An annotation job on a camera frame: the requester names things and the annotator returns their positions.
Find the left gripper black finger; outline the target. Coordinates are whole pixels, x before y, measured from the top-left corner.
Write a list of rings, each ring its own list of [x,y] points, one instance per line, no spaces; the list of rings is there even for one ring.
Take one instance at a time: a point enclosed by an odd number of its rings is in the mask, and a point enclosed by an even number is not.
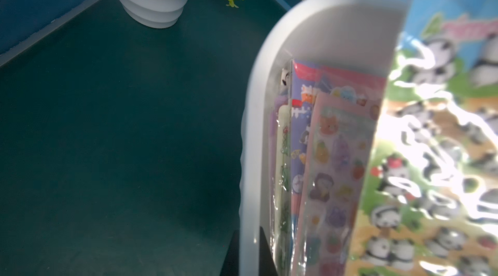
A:
[[[258,276],[278,276],[271,249],[264,229],[259,227],[259,268]]]

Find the pink bonbon drop sticker sheet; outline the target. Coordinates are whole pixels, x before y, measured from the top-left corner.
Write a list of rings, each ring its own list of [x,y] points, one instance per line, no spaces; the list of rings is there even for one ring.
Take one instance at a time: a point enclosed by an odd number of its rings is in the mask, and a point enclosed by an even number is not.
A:
[[[316,97],[291,275],[343,275],[382,101]]]

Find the green panda sticker sheet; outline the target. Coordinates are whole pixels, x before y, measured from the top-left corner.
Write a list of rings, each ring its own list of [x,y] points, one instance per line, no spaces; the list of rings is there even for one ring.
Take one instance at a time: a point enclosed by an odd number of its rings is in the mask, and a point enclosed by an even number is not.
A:
[[[497,274],[497,0],[412,0],[346,274]]]

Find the pink blue cat sticker sheet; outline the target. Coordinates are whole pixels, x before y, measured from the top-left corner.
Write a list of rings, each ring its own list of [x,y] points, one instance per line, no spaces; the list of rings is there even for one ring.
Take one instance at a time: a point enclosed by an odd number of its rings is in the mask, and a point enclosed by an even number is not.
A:
[[[296,245],[298,216],[303,190],[306,153],[311,132],[312,113],[320,93],[359,95],[383,101],[386,80],[379,76],[339,68],[319,67],[299,61],[290,62],[289,71],[289,190],[293,245]]]

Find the white plastic storage box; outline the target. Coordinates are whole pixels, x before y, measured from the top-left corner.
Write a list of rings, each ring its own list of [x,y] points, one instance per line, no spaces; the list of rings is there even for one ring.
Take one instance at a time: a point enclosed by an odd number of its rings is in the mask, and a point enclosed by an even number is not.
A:
[[[240,275],[260,275],[270,234],[268,118],[292,59],[385,77],[408,6],[394,0],[305,0],[273,27],[253,64],[241,123]]]

